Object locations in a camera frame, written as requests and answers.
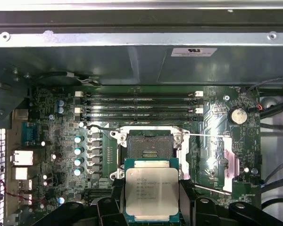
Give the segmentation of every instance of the sticker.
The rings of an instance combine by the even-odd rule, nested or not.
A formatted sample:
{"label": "sticker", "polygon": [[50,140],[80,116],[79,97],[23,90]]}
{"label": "sticker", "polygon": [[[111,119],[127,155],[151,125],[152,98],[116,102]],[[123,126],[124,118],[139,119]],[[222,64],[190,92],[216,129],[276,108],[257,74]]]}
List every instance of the sticker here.
{"label": "sticker", "polygon": [[217,48],[174,48],[172,57],[210,57]]}

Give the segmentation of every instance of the red wire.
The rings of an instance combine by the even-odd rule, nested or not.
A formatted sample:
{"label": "red wire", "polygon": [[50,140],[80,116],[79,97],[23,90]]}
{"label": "red wire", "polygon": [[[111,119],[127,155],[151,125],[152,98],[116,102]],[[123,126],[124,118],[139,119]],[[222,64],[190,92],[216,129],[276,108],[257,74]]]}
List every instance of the red wire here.
{"label": "red wire", "polygon": [[258,105],[258,109],[259,109],[260,111],[262,111],[262,110],[263,110],[263,107],[262,107],[261,105]]}
{"label": "red wire", "polygon": [[42,199],[28,199],[28,198],[25,198],[24,196],[22,195],[19,195],[19,194],[12,194],[12,193],[9,193],[7,191],[7,188],[6,188],[6,184],[4,183],[3,180],[0,180],[0,183],[3,185],[4,187],[4,193],[9,195],[9,196],[13,196],[13,197],[18,197],[19,199],[23,199],[23,200],[26,200],[26,201],[31,201],[31,202],[43,202],[44,200]]}

